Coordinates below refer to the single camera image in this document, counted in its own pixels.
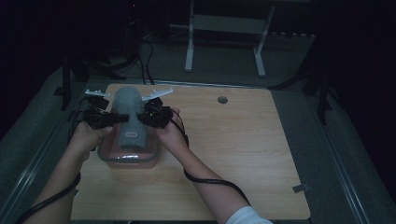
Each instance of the small hole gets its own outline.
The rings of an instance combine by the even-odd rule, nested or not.
[[[219,96],[218,102],[221,103],[222,105],[225,105],[225,104],[227,104],[228,99],[225,96]]]

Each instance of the table surface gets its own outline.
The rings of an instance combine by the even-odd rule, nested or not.
[[[142,96],[169,90],[163,105],[180,109],[191,150],[224,179],[241,188],[252,206],[272,220],[307,219],[310,211],[271,92],[204,86],[111,84],[136,87]],[[220,104],[218,97],[227,97]],[[96,152],[85,161],[72,219],[214,220],[164,148],[151,169],[110,168]]]

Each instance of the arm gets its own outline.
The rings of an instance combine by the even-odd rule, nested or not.
[[[89,158],[90,151],[111,130],[110,127],[93,130],[86,122],[81,122],[33,206],[59,193],[73,183],[82,163]],[[74,193],[75,191],[71,190],[61,199],[37,211],[24,223],[69,223]]]
[[[176,113],[173,120],[181,125]],[[189,149],[174,123],[170,122],[165,129],[157,129],[156,133],[163,146],[175,156],[187,173],[196,178],[221,179]],[[199,183],[193,185],[218,223],[226,223],[238,209],[248,206],[248,202],[235,189],[228,186]]]

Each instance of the transparent container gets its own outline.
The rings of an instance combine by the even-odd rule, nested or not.
[[[146,148],[120,148],[118,139],[120,124],[113,125],[113,132],[102,140],[98,149],[99,158],[113,168],[149,169],[157,164],[160,153],[160,140],[154,129],[148,127]]]

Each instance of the hand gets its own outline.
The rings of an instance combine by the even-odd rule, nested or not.
[[[183,126],[178,118],[178,114],[180,113],[180,110],[177,108],[172,108],[172,110],[173,110],[172,120],[180,128],[183,128]],[[174,122],[169,121],[169,123],[166,125],[166,127],[164,129],[162,129],[162,128],[155,129],[155,133],[158,135],[161,143],[171,153],[173,153],[175,150],[178,150],[180,148],[187,147],[187,144],[186,144],[183,134],[177,128],[177,126]]]
[[[112,127],[93,130],[86,121],[82,121],[74,130],[66,149],[67,154],[78,160],[87,160],[90,157],[90,151],[99,145],[102,138],[112,130]]]

